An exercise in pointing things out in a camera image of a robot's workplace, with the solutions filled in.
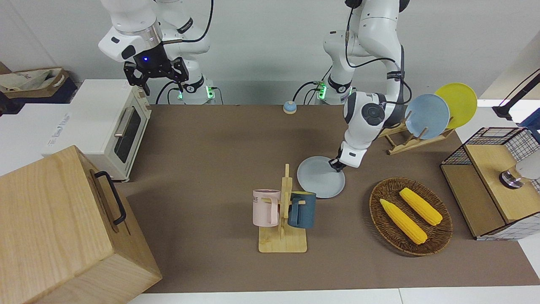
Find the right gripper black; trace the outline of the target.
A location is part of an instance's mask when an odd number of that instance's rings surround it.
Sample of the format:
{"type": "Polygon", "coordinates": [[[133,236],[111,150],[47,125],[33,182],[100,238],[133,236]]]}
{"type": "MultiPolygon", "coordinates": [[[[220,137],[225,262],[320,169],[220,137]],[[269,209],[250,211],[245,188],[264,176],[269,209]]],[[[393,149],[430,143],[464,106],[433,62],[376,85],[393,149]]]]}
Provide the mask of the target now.
{"type": "Polygon", "coordinates": [[[124,63],[124,74],[130,85],[143,85],[146,96],[151,95],[148,79],[167,78],[177,83],[179,92],[185,91],[185,81],[189,79],[189,71],[182,57],[175,60],[165,59],[164,61],[151,62],[151,57],[140,57],[135,63],[124,63]]]}

